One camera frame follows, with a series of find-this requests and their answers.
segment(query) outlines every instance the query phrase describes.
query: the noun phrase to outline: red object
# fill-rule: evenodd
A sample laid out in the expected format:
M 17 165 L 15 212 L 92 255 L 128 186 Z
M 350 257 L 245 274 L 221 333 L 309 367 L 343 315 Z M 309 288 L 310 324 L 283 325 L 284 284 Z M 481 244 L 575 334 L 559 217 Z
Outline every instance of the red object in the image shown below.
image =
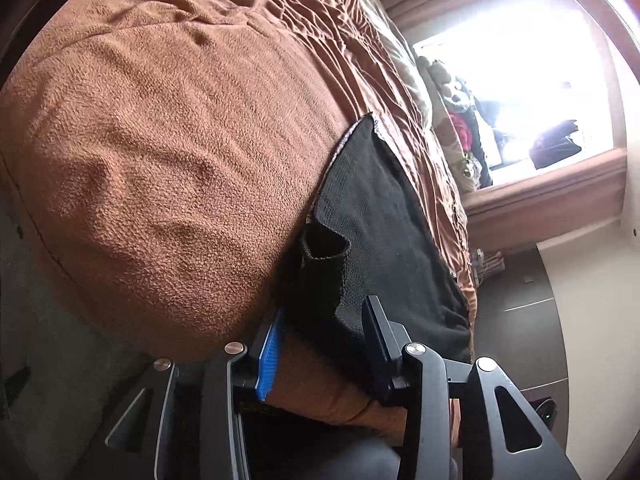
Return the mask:
M 462 144 L 462 151 L 468 153 L 471 151 L 471 139 L 472 133 L 469 127 L 466 125 L 465 120 L 460 117 L 460 115 L 449 112 L 449 117 L 451 118 L 451 122 L 453 123 L 453 127 L 460 139 L 460 144 Z

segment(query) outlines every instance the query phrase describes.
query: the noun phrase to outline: silver screw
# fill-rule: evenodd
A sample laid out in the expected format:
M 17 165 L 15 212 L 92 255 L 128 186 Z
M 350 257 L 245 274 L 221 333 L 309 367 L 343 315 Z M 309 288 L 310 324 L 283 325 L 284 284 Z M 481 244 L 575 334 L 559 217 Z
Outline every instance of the silver screw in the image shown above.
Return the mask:
M 476 364 L 478 364 L 478 368 L 485 372 L 493 372 L 498 367 L 498 363 L 490 357 L 481 357 L 476 361 Z
M 237 341 L 233 341 L 225 345 L 225 352 L 230 355 L 239 354 L 242 350 L 244 350 L 244 345 Z
M 167 359 L 166 357 L 156 359 L 154 362 L 154 369 L 156 372 L 164 372 L 169 369 L 169 366 L 171 366 L 171 359 Z
M 422 355 L 427 351 L 427 349 L 420 343 L 409 343 L 406 346 L 406 351 L 411 355 Z

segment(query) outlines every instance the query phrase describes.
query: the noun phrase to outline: orange blanket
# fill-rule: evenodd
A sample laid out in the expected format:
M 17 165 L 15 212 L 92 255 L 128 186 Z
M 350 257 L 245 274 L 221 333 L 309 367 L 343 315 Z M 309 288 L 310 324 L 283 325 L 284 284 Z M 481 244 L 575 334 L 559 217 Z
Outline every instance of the orange blanket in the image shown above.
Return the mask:
M 370 110 L 473 317 L 456 186 L 357 0 L 70 0 L 0 93 L 0 171 L 80 316 L 201 359 L 258 323 L 336 141 Z M 293 334 L 268 401 L 403 427 Z

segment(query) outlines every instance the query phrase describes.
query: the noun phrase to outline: beige wall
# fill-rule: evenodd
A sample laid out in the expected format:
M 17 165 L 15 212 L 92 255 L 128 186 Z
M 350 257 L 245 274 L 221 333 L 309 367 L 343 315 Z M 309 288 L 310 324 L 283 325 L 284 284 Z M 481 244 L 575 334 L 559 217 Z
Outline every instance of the beige wall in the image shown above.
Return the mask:
M 567 455 L 605 480 L 640 429 L 640 251 L 619 222 L 538 245 L 569 371 Z

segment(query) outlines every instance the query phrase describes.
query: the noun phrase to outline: brown bedspread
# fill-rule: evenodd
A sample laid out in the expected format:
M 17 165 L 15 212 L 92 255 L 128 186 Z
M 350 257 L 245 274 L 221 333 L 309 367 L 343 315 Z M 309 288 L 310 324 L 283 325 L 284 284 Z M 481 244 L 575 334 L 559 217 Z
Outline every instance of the brown bedspread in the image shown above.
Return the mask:
M 473 317 L 455 184 L 357 0 L 71 0 L 2 89 L 0 171 L 79 315 L 194 360 L 260 319 L 329 154 L 370 110 Z M 403 426 L 293 334 L 268 400 Z

